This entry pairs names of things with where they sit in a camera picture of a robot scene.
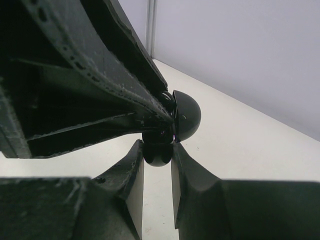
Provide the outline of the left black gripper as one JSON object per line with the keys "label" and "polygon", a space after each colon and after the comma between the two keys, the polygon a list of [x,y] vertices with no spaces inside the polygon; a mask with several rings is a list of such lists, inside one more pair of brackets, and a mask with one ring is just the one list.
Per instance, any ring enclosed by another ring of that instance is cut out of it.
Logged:
{"label": "left black gripper", "polygon": [[167,127],[88,81],[50,44],[19,0],[0,3],[0,151],[48,159]]}

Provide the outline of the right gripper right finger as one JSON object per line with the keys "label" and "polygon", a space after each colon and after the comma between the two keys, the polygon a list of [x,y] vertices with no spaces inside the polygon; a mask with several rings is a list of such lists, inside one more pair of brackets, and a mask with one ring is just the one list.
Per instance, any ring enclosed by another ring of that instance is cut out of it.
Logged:
{"label": "right gripper right finger", "polygon": [[174,227],[181,240],[317,240],[320,184],[220,179],[176,143]]}

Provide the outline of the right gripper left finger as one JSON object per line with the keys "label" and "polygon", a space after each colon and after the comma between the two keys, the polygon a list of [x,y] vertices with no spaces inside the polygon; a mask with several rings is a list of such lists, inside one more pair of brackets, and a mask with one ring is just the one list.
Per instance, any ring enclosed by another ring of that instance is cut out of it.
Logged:
{"label": "right gripper left finger", "polygon": [[0,180],[3,240],[139,240],[144,191],[143,142],[95,178]]}

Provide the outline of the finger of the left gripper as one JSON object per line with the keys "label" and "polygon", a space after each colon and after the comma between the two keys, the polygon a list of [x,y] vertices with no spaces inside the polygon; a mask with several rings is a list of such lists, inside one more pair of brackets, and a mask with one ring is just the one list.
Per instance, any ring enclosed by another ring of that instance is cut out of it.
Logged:
{"label": "finger of the left gripper", "polygon": [[24,0],[49,43],[102,91],[159,123],[172,117],[160,100],[168,85],[115,0]]}

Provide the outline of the black earbud charging case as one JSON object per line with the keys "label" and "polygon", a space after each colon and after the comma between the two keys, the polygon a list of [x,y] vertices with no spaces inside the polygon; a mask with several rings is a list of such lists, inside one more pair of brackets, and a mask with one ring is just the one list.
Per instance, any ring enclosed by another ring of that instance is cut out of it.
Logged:
{"label": "black earbud charging case", "polygon": [[175,109],[168,112],[173,123],[142,133],[143,158],[153,167],[168,164],[173,157],[174,143],[190,138],[201,123],[201,108],[195,99],[178,90],[174,90],[171,95],[176,104]]}

